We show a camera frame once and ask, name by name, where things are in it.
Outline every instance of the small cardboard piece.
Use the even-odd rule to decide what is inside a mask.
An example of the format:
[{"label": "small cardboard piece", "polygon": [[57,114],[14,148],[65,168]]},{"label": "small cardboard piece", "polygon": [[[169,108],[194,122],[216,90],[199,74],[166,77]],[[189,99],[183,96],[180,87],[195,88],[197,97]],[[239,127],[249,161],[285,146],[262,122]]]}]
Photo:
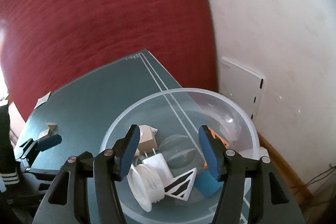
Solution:
[{"label": "small cardboard piece", "polygon": [[53,131],[57,126],[57,124],[54,122],[46,122],[45,124],[50,128],[51,131]]},{"label": "small cardboard piece", "polygon": [[51,136],[51,134],[52,134],[52,131],[51,131],[50,128],[48,128],[48,129],[46,129],[45,131],[42,131],[42,132],[40,133],[40,135],[39,135],[39,137],[38,137],[37,140],[38,140],[39,142],[40,142],[40,141],[43,141],[43,140],[49,138],[49,137]]},{"label": "small cardboard piece", "polygon": [[156,128],[154,128],[154,127],[150,127],[151,128],[151,130],[152,130],[152,133],[154,134],[154,136],[155,136],[155,134],[157,133],[157,129]]},{"label": "small cardboard piece", "polygon": [[150,126],[139,126],[140,127],[140,141],[138,145],[138,149],[141,154],[144,154],[145,152],[152,152],[153,148],[154,150],[158,149],[158,145],[156,144],[155,140],[155,128],[152,131]]},{"label": "small cardboard piece", "polygon": [[49,92],[48,92],[46,95],[44,95],[43,97],[37,99],[37,103],[36,103],[34,109],[37,108],[38,106],[44,104],[44,103],[49,99],[50,93],[51,93],[51,91],[49,91]]}]

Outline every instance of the green table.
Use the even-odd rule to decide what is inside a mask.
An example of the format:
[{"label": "green table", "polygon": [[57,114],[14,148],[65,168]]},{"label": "green table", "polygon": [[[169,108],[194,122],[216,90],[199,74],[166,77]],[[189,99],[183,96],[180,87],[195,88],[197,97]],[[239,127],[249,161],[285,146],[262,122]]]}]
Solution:
[{"label": "green table", "polygon": [[[84,151],[94,156],[112,122],[130,105],[161,90],[180,88],[179,83],[147,50],[99,67],[53,92],[48,101],[36,108],[23,129],[18,145],[29,138],[36,140],[47,128],[58,126],[55,133],[62,143],[36,158],[33,168],[59,169],[71,155]],[[241,223],[248,212],[249,193],[243,204]],[[99,224],[93,179],[88,179],[89,212],[92,224]],[[136,223],[126,216],[128,223]]]}]

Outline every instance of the cable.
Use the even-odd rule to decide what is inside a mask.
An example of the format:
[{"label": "cable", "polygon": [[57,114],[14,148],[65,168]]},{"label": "cable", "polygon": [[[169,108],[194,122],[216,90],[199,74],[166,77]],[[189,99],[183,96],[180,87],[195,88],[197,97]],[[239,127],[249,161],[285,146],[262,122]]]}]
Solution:
[{"label": "cable", "polygon": [[313,178],[312,178],[310,181],[308,181],[307,183],[312,182],[314,179],[318,178],[319,176],[321,176],[321,175],[323,175],[323,174],[325,174],[325,173],[327,173],[327,172],[329,172],[330,170],[335,169],[335,168],[336,168],[336,166],[331,166],[331,165],[330,165],[330,168],[329,168],[327,171],[324,171],[324,172],[318,174],[317,176],[313,177]]},{"label": "cable", "polygon": [[[299,193],[304,187],[307,187],[307,186],[310,186],[318,181],[321,181],[323,179],[325,179],[326,177],[330,176],[334,171],[336,170],[336,166],[331,166],[330,164],[330,168],[327,170],[327,171],[324,171],[320,174],[318,174],[317,176],[313,177],[309,182],[307,182],[305,185],[300,185],[300,186],[292,186],[290,188],[297,188],[297,187],[300,187],[293,195],[296,195],[297,193]],[[318,180],[315,180],[316,178],[322,176],[323,174],[329,172],[327,175],[325,175],[324,177],[318,179]]]},{"label": "cable", "polygon": [[[318,189],[315,191],[314,193],[314,196],[322,189],[322,187],[328,182],[330,181],[330,179],[332,177],[336,176],[336,173],[331,175],[327,180],[325,180],[325,182],[322,183],[322,185],[320,185],[318,187]],[[332,189],[332,194],[330,195],[331,197],[334,197],[336,194],[336,184],[333,186],[333,189]],[[300,203],[300,208],[308,208],[308,211],[306,211],[306,217],[305,217],[305,221],[308,222],[308,219],[310,218],[310,215],[312,214],[313,210],[314,210],[314,207],[317,207],[319,205],[322,205],[322,204],[326,204],[326,203],[330,203],[332,201],[332,198],[330,200],[325,200],[325,201],[322,201],[322,202],[319,202],[319,203],[316,203],[316,204],[311,204],[309,205],[309,200],[305,200],[303,202]]]}]

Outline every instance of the transparent bowl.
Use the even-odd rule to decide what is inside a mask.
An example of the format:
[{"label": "transparent bowl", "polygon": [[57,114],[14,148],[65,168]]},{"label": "transparent bowl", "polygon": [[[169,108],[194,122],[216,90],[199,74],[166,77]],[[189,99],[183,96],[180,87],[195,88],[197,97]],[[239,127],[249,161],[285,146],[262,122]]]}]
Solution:
[{"label": "transparent bowl", "polygon": [[[157,128],[158,152],[162,153],[173,176],[194,167],[204,170],[204,156],[198,142],[198,128],[206,124],[244,157],[259,159],[259,141],[245,111],[227,97],[201,89],[173,89],[150,95],[127,108],[112,123],[100,151],[113,147],[132,124]],[[188,201],[165,197],[145,212],[132,195],[127,180],[115,184],[128,224],[211,223],[221,194],[204,198],[193,187]],[[251,187],[245,180],[244,194]]]}]

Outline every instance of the white tape roll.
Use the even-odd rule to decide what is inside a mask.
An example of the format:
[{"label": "white tape roll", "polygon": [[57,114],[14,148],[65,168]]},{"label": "white tape roll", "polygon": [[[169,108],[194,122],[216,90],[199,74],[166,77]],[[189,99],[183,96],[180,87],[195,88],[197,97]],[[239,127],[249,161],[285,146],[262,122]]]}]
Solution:
[{"label": "white tape roll", "polygon": [[133,196],[146,212],[152,210],[152,203],[165,197],[160,176],[148,164],[139,164],[137,167],[132,164],[127,180]]}]

